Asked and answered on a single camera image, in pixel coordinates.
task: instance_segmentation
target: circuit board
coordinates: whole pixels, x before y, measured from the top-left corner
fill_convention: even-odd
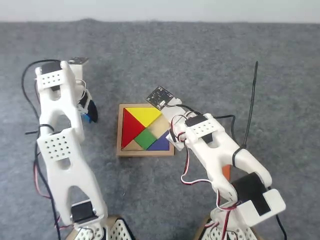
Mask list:
[[[165,90],[162,86],[158,86],[146,100],[158,110],[162,110],[166,104],[168,104],[174,96]]]

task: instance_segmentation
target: white wall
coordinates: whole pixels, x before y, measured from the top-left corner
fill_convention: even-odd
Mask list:
[[[0,21],[320,23],[320,0],[0,0]]]

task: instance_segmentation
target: green square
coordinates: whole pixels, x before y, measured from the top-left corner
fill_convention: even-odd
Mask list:
[[[146,128],[134,139],[144,150],[147,150],[157,139]]]

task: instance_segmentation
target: hole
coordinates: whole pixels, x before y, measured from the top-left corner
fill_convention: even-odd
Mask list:
[[[57,164],[58,164],[58,167],[61,170],[68,170],[70,168],[70,166],[71,166],[71,162],[70,162],[70,159],[68,157],[57,161]]]

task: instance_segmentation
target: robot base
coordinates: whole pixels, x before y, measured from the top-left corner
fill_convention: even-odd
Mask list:
[[[222,229],[220,228],[212,228],[208,227],[205,228],[205,224],[209,223],[211,221],[211,218],[208,216],[204,219],[204,221],[201,224],[201,227],[196,232],[196,235],[193,240],[222,240]],[[229,231],[227,229],[227,234],[225,235],[223,240],[263,240],[260,236],[257,235],[257,233],[254,231],[254,229],[250,227],[237,228],[233,229],[232,231]]]
[[[109,230],[109,238],[106,238],[106,229]],[[108,217],[107,225],[103,228],[104,236],[95,233],[87,228],[82,228],[79,231],[73,230],[66,240],[135,240],[126,221],[119,216]]]

